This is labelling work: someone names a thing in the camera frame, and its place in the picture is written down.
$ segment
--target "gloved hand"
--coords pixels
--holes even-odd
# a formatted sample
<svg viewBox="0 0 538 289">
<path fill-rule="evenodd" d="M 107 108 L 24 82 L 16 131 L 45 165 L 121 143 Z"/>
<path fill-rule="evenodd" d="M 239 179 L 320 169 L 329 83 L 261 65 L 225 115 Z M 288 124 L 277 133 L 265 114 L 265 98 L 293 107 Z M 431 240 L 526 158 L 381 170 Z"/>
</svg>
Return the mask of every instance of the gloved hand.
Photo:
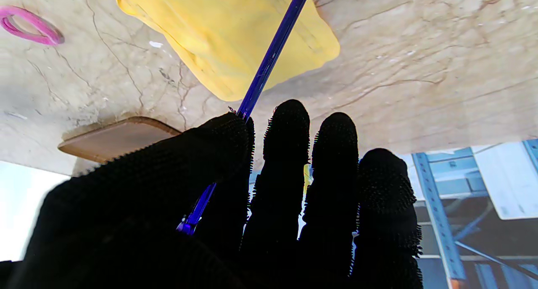
<svg viewBox="0 0 538 289">
<path fill-rule="evenodd" d="M 227 113 L 60 184 L 44 200 L 11 287 L 421 288 L 403 161 L 374 150 L 357 168 L 355 125 L 343 113 L 328 117 L 297 240 L 309 147 L 303 105 L 289 100 L 275 110 L 248 203 L 253 144 L 252 120 Z M 176 231 L 212 182 L 194 237 Z M 367 215 L 349 277 L 359 201 Z"/>
</svg>

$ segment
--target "pink rubber band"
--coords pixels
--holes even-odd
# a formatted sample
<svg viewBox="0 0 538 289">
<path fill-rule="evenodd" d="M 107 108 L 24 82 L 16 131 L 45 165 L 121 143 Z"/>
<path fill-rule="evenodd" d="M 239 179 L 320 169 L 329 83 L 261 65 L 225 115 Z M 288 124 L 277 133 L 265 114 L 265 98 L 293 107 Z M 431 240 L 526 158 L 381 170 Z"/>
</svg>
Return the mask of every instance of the pink rubber band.
<svg viewBox="0 0 538 289">
<path fill-rule="evenodd" d="M 13 23 L 10 22 L 11 16 L 13 15 L 19 16 L 25 21 L 28 21 L 28 23 L 33 25 L 42 35 L 36 35 L 19 30 L 15 25 L 13 25 Z M 33 42 L 52 46 L 63 43 L 63 36 L 54 27 L 49 26 L 46 21 L 32 12 L 18 8 L 17 6 L 0 6 L 0 25 L 2 25 L 2 27 L 9 33 Z"/>
</svg>

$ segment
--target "marble surface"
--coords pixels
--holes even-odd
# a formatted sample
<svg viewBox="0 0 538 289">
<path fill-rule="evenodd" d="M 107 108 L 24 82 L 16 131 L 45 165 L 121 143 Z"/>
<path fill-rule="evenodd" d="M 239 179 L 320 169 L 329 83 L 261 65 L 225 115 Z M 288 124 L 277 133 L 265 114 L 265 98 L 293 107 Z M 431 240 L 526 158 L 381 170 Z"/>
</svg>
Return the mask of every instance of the marble surface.
<svg viewBox="0 0 538 289">
<path fill-rule="evenodd" d="M 301 100 L 315 136 L 334 111 L 361 153 L 536 138 L 538 0 L 315 0 L 340 56 L 264 92 L 257 151 L 276 105 Z M 71 174 L 63 139 L 140 115 L 180 129 L 225 113 L 165 42 L 115 0 L 1 0 L 47 19 L 57 47 L 0 31 L 0 160 Z"/>
</svg>

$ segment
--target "white wall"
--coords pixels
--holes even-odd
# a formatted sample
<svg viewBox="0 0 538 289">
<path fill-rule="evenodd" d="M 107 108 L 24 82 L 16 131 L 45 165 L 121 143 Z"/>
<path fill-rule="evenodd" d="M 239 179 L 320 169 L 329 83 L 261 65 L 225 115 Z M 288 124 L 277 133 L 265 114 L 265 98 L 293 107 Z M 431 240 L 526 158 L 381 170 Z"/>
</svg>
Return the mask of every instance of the white wall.
<svg viewBox="0 0 538 289">
<path fill-rule="evenodd" d="M 42 199 L 68 176 L 0 162 L 0 261 L 22 260 Z"/>
<path fill-rule="evenodd" d="M 523 143 L 471 149 L 499 217 L 538 218 L 538 174 Z"/>
</svg>

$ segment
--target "glove finger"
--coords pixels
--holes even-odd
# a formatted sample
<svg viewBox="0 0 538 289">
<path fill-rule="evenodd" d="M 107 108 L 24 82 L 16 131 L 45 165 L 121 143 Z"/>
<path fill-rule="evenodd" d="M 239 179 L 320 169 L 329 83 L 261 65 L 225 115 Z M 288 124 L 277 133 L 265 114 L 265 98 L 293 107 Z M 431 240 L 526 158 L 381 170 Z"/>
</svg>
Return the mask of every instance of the glove finger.
<svg viewBox="0 0 538 289">
<path fill-rule="evenodd" d="M 297 100 L 279 105 L 269 121 L 265 165 L 256 180 L 240 249 L 246 269 L 284 270 L 294 263 L 309 126 L 308 113 Z"/>
<path fill-rule="evenodd" d="M 352 232 L 357 229 L 357 131 L 344 113 L 333 113 L 314 142 L 314 182 L 308 187 L 299 245 L 301 267 L 345 279 L 351 270 Z"/>
<path fill-rule="evenodd" d="M 221 260 L 237 260 L 247 217 L 248 178 L 254 152 L 254 121 L 251 118 L 246 127 L 246 158 L 232 178 L 217 184 L 194 232 L 194 236 Z"/>
<path fill-rule="evenodd" d="M 422 288 L 415 260 L 422 233 L 407 165 L 386 149 L 371 150 L 359 164 L 357 187 L 360 234 L 351 279 L 380 289 Z"/>
</svg>

